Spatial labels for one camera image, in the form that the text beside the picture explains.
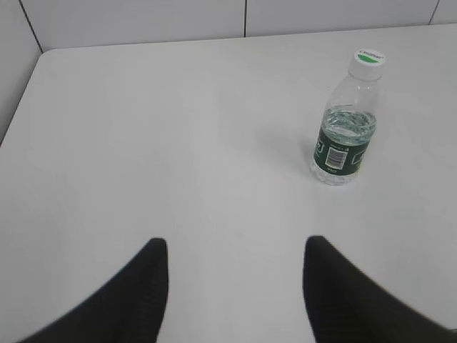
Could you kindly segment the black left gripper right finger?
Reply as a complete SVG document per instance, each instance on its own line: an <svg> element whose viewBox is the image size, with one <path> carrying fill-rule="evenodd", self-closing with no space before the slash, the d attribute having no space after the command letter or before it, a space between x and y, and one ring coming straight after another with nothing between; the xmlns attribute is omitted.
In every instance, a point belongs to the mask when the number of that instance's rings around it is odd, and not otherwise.
<svg viewBox="0 0 457 343"><path fill-rule="evenodd" d="M389 294L325 237L306 240L303 298L317 342L455 342L456 333Z"/></svg>

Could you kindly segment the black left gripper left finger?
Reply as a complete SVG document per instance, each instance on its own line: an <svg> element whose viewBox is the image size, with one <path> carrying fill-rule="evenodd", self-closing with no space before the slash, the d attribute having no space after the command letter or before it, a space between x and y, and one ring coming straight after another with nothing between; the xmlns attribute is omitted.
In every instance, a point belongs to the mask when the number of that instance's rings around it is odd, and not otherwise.
<svg viewBox="0 0 457 343"><path fill-rule="evenodd" d="M22 342L156 342L168 294L167 243L153 238L89 298Z"/></svg>

